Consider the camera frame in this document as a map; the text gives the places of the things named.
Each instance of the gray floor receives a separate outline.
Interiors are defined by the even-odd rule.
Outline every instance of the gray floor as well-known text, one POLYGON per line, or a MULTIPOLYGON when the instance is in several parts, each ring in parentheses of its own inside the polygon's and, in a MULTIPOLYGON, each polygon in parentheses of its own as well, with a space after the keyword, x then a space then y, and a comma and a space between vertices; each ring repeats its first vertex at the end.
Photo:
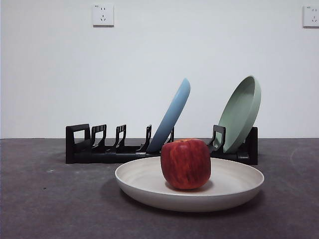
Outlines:
POLYGON ((1 238, 319 238, 319 139, 260 139, 262 191, 214 213, 145 206, 119 164, 65 164, 63 139, 1 140, 1 238))

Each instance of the dish rack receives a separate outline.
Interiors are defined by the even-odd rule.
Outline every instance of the dish rack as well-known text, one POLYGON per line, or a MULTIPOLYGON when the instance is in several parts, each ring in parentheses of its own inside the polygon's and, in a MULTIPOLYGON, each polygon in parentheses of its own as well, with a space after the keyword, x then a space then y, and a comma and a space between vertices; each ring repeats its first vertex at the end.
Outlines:
MULTIPOLYGON (((106 124, 92 127, 90 133, 89 124, 78 124, 67 126, 66 133, 66 163, 125 163, 139 158, 160 156, 160 151, 147 152, 147 147, 151 141, 152 125, 146 128, 146 138, 144 144, 130 146, 125 145, 126 125, 116 127, 116 138, 113 145, 105 145, 106 124), (84 140, 75 142, 74 132, 84 131, 84 140), (95 135, 103 132, 100 142, 96 143, 95 135)), ((248 165, 258 164, 258 128, 252 127, 247 138, 235 153, 224 153, 227 129, 222 126, 213 126, 212 139, 207 144, 210 156, 232 160, 248 165), (221 134, 221 143, 217 144, 216 133, 221 134)), ((174 128, 170 132, 169 139, 165 143, 174 141, 174 128)))

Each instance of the plate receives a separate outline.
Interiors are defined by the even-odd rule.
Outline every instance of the plate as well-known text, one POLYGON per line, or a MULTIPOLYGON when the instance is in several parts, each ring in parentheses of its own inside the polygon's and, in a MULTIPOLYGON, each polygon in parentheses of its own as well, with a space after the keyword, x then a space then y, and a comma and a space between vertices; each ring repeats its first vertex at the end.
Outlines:
POLYGON ((211 158, 211 177, 202 187, 177 190, 163 177, 160 157, 142 158, 119 166, 120 188, 146 205, 180 212, 212 212, 251 200, 264 182, 257 169, 234 161, 211 158))
POLYGON ((157 152, 161 149, 176 124, 178 117, 186 104, 189 93, 190 83, 188 79, 185 78, 161 120, 152 141, 146 149, 147 153, 157 152))
MULTIPOLYGON (((226 127, 224 153, 235 153, 247 138, 256 120, 261 101, 261 89, 253 76, 245 78, 230 97, 219 126, 226 127)), ((221 142, 221 135, 216 135, 216 146, 221 142)))

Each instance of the electrical outlet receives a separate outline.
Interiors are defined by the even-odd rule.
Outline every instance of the electrical outlet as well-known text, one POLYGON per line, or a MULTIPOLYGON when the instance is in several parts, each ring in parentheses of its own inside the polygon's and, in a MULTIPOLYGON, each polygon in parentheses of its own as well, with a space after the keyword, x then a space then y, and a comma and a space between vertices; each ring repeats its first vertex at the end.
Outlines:
POLYGON ((114 26, 114 5, 101 4, 92 7, 93 26, 114 26))
POLYGON ((319 27, 319 5, 304 6, 304 27, 319 27))

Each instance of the apple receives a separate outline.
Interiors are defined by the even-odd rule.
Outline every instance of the apple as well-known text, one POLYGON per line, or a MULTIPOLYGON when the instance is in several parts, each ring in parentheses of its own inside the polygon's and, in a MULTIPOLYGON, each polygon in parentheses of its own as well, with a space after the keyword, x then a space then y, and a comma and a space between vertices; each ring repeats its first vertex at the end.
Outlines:
POLYGON ((210 178, 210 154, 200 139, 187 138, 161 148, 160 166, 166 181, 177 189, 195 189, 210 178))

